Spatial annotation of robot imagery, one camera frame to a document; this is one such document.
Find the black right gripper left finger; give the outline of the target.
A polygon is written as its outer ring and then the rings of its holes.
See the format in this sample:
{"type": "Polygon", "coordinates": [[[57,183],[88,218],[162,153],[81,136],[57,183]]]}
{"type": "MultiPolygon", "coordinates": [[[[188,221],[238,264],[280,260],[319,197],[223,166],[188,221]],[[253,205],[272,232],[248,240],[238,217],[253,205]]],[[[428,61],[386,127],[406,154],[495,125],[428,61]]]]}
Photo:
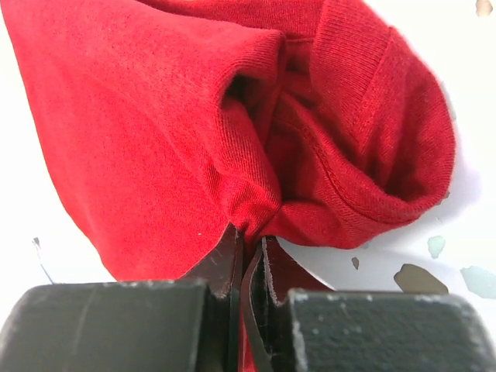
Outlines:
{"type": "Polygon", "coordinates": [[[228,226],[176,281],[29,289],[1,331],[4,372],[235,371],[243,240],[228,226]]]}

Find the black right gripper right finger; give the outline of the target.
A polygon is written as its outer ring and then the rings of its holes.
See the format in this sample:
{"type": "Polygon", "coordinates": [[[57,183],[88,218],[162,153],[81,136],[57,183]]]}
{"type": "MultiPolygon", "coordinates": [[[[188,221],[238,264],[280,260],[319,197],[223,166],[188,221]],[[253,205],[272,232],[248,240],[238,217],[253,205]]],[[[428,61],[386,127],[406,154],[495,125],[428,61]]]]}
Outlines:
{"type": "Polygon", "coordinates": [[[334,291],[263,238],[243,277],[245,371],[493,371],[479,315],[450,294],[334,291]]]}

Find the dark red t-shirt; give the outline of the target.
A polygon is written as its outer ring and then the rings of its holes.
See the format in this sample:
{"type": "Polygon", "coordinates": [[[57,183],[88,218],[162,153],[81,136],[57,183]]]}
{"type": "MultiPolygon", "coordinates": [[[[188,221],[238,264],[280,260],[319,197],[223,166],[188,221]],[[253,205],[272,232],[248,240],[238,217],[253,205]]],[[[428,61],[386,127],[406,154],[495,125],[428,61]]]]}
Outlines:
{"type": "Polygon", "coordinates": [[[445,96],[362,1],[3,1],[46,167],[113,282],[176,281],[228,226],[353,249],[447,195],[445,96]]]}

